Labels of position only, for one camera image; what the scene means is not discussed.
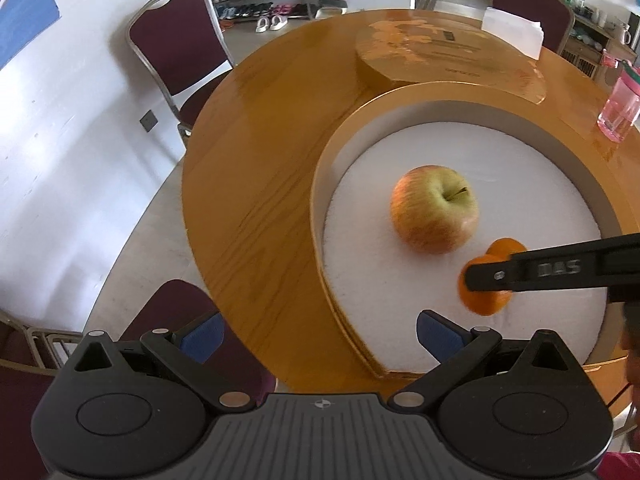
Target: white mug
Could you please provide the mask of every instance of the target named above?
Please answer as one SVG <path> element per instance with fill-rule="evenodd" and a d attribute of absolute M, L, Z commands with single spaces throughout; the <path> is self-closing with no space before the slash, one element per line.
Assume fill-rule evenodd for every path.
<path fill-rule="evenodd" d="M 623 45 L 631 43 L 631 33 L 629 32 L 629 26 L 624 23 L 620 23 L 616 26 L 615 37 L 618 39 L 620 43 Z"/>

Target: person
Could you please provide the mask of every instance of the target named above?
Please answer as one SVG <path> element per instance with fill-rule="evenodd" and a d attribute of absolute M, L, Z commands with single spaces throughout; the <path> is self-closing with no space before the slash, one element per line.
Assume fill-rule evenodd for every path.
<path fill-rule="evenodd" d="M 623 349 L 629 350 L 626 358 L 626 380 L 632 387 L 631 402 L 634 406 L 640 406 L 640 346 L 638 343 L 634 344 L 628 330 L 623 331 L 620 344 Z M 636 412 L 636 424 L 640 426 L 639 412 Z M 640 451 L 639 430 L 630 434 L 629 447 Z M 606 452 L 596 472 L 602 480 L 638 480 L 640 479 L 640 452 Z"/>

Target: apple stem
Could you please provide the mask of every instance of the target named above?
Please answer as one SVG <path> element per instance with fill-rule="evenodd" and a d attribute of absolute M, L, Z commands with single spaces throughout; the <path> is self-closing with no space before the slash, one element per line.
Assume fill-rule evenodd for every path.
<path fill-rule="evenodd" d="M 463 187 L 462 189 L 460 189 L 460 190 L 458 190 L 457 192 L 455 192 L 453 195 L 445 197 L 445 200 L 448 202 L 448 201 L 449 201 L 449 200 L 451 200 L 452 198 L 454 198 L 454 197 L 458 196 L 460 193 L 464 193 L 464 192 L 466 192 L 466 191 L 467 191 L 467 190 L 466 190 L 466 187 Z"/>

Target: pink water bottle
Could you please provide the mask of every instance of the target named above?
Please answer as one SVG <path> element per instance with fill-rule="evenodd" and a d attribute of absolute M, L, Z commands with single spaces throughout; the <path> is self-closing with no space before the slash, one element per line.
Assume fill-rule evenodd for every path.
<path fill-rule="evenodd" d="M 614 142 L 625 140 L 640 115 L 640 74 L 628 62 L 598 116 L 600 131 Z"/>

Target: orange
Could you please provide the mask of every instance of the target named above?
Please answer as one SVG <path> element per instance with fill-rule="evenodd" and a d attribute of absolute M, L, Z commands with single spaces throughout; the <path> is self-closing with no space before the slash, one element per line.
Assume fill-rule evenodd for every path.
<path fill-rule="evenodd" d="M 508 260 L 513 253 L 523 253 L 526 250 L 523 244 L 513 238 L 498 238 L 489 246 L 486 253 Z"/>
<path fill-rule="evenodd" d="M 492 316 L 509 303 L 511 295 L 510 290 L 491 290 L 485 292 L 475 292 L 466 288 L 465 272 L 467 268 L 475 264 L 494 264 L 503 262 L 506 258 L 495 256 L 494 254 L 483 254 L 473 260 L 467 262 L 458 276 L 458 295 L 462 304 L 471 312 L 475 312 L 480 316 Z"/>

